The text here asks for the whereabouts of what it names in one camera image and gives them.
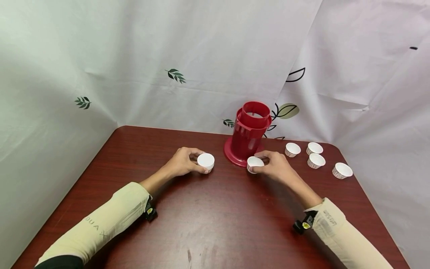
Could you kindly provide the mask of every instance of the dark red tabletop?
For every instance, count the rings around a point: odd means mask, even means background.
[[[223,154],[229,136],[125,126],[106,142],[76,184],[13,266],[32,268],[67,230],[131,181],[140,182],[163,166],[179,147],[196,147],[215,157],[208,175],[174,179],[155,195],[159,216],[137,220],[109,242],[86,268],[343,268],[311,231],[292,230],[303,208],[281,184],[251,175]],[[268,150],[283,152],[286,140],[263,139]],[[288,158],[297,173],[347,219],[394,268],[409,268],[364,191],[353,176],[336,179],[331,170],[345,162],[340,151],[322,144],[327,163],[307,166],[307,142]]]

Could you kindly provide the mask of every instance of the red plastic container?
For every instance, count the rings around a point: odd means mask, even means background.
[[[261,138],[272,123],[270,109],[260,102],[247,102],[236,113],[233,136],[224,144],[224,154],[239,167],[260,150]]]

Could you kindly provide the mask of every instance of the black wrist strap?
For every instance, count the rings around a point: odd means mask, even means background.
[[[294,230],[298,234],[302,235],[304,233],[304,231],[306,231],[307,229],[312,228],[313,221],[314,221],[315,216],[316,216],[317,213],[318,213],[318,211],[315,211],[315,210],[307,211],[306,212],[306,217],[304,218],[303,221],[296,220],[296,222],[294,222],[294,224],[293,224]]]
[[[153,221],[158,216],[157,209],[151,206],[149,202],[146,203],[144,216],[145,216],[145,219],[149,222]]]

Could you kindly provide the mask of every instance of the white fabric curtain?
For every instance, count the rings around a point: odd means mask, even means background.
[[[258,100],[273,110],[267,137],[338,146],[426,268],[428,5],[3,1],[0,260],[13,264],[115,128],[230,134]]]

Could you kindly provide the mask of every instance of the beige sleeve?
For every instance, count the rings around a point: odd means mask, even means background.
[[[381,253],[328,198],[305,212],[310,210],[318,211],[312,227],[315,233],[348,269],[392,269]]]
[[[37,265],[60,255],[77,256],[84,264],[87,263],[99,249],[144,213],[149,198],[149,193],[141,185],[135,182],[127,184],[55,241]]]

